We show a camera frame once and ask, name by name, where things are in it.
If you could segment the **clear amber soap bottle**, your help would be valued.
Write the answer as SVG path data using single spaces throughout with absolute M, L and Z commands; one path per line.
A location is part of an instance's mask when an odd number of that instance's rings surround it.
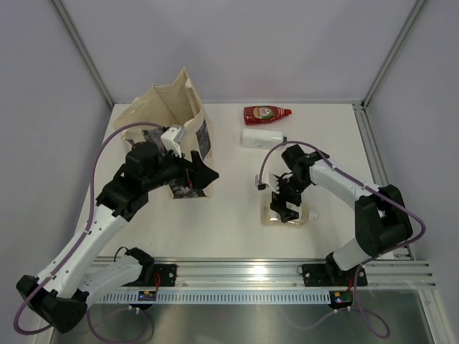
M 263 226 L 303 227 L 308 222 L 315 221 L 318 218 L 318 214 L 314 211 L 311 211 L 307 204 L 302 203 L 300 206 L 296 206 L 287 202 L 287 209 L 298 212 L 299 217 L 297 219 L 292 219 L 283 223 L 280 219 L 280 214 L 270 208 L 271 201 L 271 192 L 263 196 L 263 201 L 260 208 L 260 223 Z

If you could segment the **beige canvas tote bag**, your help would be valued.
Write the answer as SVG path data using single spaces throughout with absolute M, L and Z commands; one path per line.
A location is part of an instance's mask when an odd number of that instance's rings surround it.
M 170 85 L 154 85 L 147 93 L 135 98 L 115 119 L 113 127 L 120 129 L 139 122 L 156 123 L 164 127 L 183 127 L 185 134 L 180 140 L 180 146 L 184 157 L 190 161 L 191 151 L 197 151 L 205 165 L 214 168 L 212 123 L 185 67 Z M 126 150 L 134 143 L 148 141 L 159 145 L 158 149 L 163 157 L 166 154 L 159 128 L 138 126 L 125 129 L 121 138 Z M 203 190 L 179 186 L 177 183 L 170 184 L 169 188 L 173 199 L 209 198 L 213 193 L 213 184 Z

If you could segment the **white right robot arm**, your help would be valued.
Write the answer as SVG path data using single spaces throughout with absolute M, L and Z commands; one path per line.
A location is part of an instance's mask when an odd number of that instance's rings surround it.
M 281 223 L 301 217 L 302 194 L 310 186 L 326 189 L 354 212 L 354 237 L 305 275 L 344 286 L 357 280 L 360 264 L 411 238 L 412 225 L 397 187 L 364 183 L 339 168 L 323 151 L 305 153 L 300 143 L 286 148 L 281 157 L 288 172 L 259 175 L 257 185 L 271 190 L 270 210 Z

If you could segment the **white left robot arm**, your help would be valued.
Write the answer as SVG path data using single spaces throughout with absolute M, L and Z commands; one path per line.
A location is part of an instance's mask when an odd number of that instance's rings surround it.
M 105 245 L 148 203 L 149 192 L 177 182 L 197 189 L 219 178 L 199 152 L 189 160 L 154 143 L 140 142 L 95 200 L 87 226 L 74 235 L 55 260 L 36 277 L 24 275 L 16 284 L 26 305 L 60 333 L 67 333 L 89 308 L 112 291 L 155 283 L 155 259 L 134 247 L 107 267 L 86 276 L 87 268 Z

